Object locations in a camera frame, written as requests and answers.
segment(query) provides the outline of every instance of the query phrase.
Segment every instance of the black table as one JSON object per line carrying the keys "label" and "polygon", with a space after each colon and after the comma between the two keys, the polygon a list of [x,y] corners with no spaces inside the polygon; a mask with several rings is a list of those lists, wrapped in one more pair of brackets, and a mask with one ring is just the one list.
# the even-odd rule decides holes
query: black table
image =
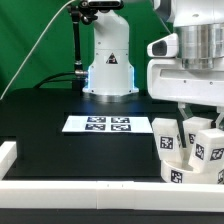
{"label": "black table", "polygon": [[[215,118],[214,108],[197,107]],[[18,158],[5,180],[157,181],[160,161],[152,134],[62,133],[69,115],[181,117],[176,103],[142,95],[101,103],[63,89],[20,89],[0,103],[0,143],[17,142]],[[1,223],[223,223],[222,214],[126,210],[1,209]]]}

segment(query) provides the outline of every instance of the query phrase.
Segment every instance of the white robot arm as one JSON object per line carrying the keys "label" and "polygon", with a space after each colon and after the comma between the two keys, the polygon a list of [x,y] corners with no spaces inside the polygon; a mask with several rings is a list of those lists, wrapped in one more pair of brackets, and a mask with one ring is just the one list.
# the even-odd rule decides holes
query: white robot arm
{"label": "white robot arm", "polygon": [[[161,176],[174,183],[197,183],[199,176],[207,183],[223,183],[224,1],[154,0],[153,7],[173,23],[174,33],[148,46],[154,57],[148,65],[148,91],[154,99],[178,102],[185,118],[186,148],[179,143],[176,121],[153,122]],[[211,129],[207,118],[189,116],[187,104],[217,107],[217,128]]]}
{"label": "white robot arm", "polygon": [[223,111],[224,1],[153,3],[164,21],[173,22],[174,33],[148,46],[149,56],[158,58],[148,66],[149,93],[156,99],[216,106]]}

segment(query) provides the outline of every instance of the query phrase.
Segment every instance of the white cube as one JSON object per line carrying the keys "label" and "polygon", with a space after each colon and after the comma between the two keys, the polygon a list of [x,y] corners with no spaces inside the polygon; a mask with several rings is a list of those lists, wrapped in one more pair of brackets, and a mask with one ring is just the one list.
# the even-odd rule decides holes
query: white cube
{"label": "white cube", "polygon": [[184,153],[177,121],[156,118],[152,128],[160,160],[182,163]]}
{"label": "white cube", "polygon": [[212,123],[211,119],[201,117],[192,117],[183,121],[188,159],[191,154],[197,132],[200,130],[210,129],[211,123]]}
{"label": "white cube", "polygon": [[219,129],[197,133],[189,165],[198,172],[210,172],[224,166],[224,132]]}

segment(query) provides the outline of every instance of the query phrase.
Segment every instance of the green backdrop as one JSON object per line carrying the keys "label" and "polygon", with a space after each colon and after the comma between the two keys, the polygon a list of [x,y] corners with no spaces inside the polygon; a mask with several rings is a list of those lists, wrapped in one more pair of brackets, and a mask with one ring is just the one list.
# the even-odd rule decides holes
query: green backdrop
{"label": "green backdrop", "polygon": [[[0,92],[2,93],[54,14],[67,0],[0,1]],[[117,12],[130,25],[130,62],[135,67],[136,86],[147,89],[146,71],[150,58],[147,45],[165,35],[164,27],[149,0],[127,3]],[[93,26],[80,26],[82,60],[85,69],[93,60]],[[72,22],[64,10],[53,23],[32,57],[26,63],[10,91],[31,88],[42,79],[73,70]],[[70,88],[70,84],[46,87]]]}

